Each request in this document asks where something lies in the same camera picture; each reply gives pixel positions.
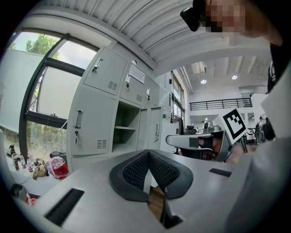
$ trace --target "black shirt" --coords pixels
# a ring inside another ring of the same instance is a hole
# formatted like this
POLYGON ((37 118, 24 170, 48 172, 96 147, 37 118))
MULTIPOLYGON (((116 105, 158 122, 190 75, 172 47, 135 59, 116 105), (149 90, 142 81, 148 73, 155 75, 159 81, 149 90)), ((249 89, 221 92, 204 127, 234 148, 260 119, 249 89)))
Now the black shirt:
POLYGON ((291 22, 290 13, 288 12, 288 1, 269 1, 269 0, 252 0, 263 11, 272 24, 276 27, 283 38, 283 44, 278 47, 271 44, 271 55, 275 69, 276 81, 272 82, 268 78, 268 91, 271 91, 274 84, 284 73, 291 58, 291 39, 289 23, 291 22))

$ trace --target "black rectangular strip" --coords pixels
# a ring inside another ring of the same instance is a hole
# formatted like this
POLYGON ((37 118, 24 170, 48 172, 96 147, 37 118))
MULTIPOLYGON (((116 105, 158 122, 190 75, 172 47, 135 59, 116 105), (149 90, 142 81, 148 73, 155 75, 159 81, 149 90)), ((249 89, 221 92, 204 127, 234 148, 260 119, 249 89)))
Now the black rectangular strip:
POLYGON ((225 177, 230 177, 231 176, 231 172, 220 170, 220 169, 217 169, 217 168, 210 169, 210 172, 212 172, 214 174, 217 174, 217 175, 225 176, 225 177))
POLYGON ((45 216, 57 226, 61 226, 78 203, 84 191, 71 189, 45 216))

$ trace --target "ceiling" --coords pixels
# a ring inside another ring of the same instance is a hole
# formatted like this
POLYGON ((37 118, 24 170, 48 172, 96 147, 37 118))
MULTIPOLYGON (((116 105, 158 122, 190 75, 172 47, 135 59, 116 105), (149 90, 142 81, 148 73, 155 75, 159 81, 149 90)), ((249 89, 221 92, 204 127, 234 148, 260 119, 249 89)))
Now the ceiling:
POLYGON ((206 118, 208 118, 207 121, 211 122, 215 118, 217 118, 218 115, 204 115, 204 116, 190 116, 192 122, 203 122, 206 118))
MULTIPOLYGON (((225 85, 234 74, 240 75, 239 86, 265 83, 269 43, 209 33, 204 27, 192 32, 180 17, 191 5, 192 0, 45 0, 27 16, 24 26, 53 30, 60 26, 52 25, 52 19, 59 19, 101 31, 135 53, 156 75, 184 66, 190 94, 210 84, 225 85), (200 61, 207 64, 206 77, 191 74, 191 64, 200 61), (200 86, 201 78, 209 80, 207 85, 200 86)), ((80 31, 76 37, 85 40, 86 36, 80 31)), ((88 35, 85 41, 94 43, 93 38, 88 35)))

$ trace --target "black metal railing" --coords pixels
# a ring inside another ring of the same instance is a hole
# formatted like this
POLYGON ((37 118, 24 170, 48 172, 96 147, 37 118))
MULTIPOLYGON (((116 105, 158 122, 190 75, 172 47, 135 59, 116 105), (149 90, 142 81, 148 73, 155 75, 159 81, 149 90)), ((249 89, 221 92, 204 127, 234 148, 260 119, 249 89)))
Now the black metal railing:
POLYGON ((253 105, 250 98, 213 100, 190 103, 191 111, 236 107, 253 107, 253 105))

